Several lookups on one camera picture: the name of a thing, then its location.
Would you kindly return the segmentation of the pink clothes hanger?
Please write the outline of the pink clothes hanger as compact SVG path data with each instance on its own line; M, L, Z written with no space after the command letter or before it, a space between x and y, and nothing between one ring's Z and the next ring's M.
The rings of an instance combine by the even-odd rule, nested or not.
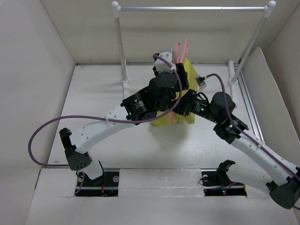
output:
M175 53L175 63L183 63L184 60L187 58L187 55L188 55L188 38L185 41L185 44L184 44L181 56L178 55L179 47L180 47L180 42L178 42L175 45L175 50L174 50L174 53ZM174 123L174 121L176 121L175 119L176 119L175 113L172 112L171 116L170 116L170 122L171 122L171 124Z

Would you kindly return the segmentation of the yellow trousers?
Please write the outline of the yellow trousers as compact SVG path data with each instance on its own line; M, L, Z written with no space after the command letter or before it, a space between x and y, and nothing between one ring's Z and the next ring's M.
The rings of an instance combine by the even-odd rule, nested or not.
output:
M176 63L182 63L184 66L185 71L187 72L187 80L189 83L189 89L190 90L198 90L198 84L195 80L195 78L198 76L198 73L194 69L192 63L188 59L181 60L179 57L176 59ZM190 113L187 116L179 115L175 112L170 112L164 117L151 121L150 124L153 127L165 127L169 126L171 124L175 123L182 123L183 121L186 121L188 124L194 124L195 122L195 115L193 113Z

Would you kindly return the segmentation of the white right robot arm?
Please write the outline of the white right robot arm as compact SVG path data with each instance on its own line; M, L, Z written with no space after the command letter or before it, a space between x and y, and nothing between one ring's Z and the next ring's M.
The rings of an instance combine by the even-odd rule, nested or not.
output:
M193 113L214 122L213 130L219 138L242 151L264 170L264 173L242 170L234 161L226 160L217 168L219 183L226 185L236 181L248 184L269 194L279 206L293 208L300 197L299 167L257 139L247 125L232 114L234 108L235 103L224 91L215 93L208 101L189 90L174 111L182 116Z

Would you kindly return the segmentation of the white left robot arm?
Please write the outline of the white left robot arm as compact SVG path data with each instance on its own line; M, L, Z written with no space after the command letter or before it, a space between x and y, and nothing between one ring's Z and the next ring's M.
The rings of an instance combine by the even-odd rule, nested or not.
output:
M105 175L100 161L89 154L90 149L121 130L168 117L189 89L183 63L166 63L165 69L154 70L156 75L146 87L122 100L104 118L95 118L76 130L59 131L68 166L84 173L94 186L101 185Z

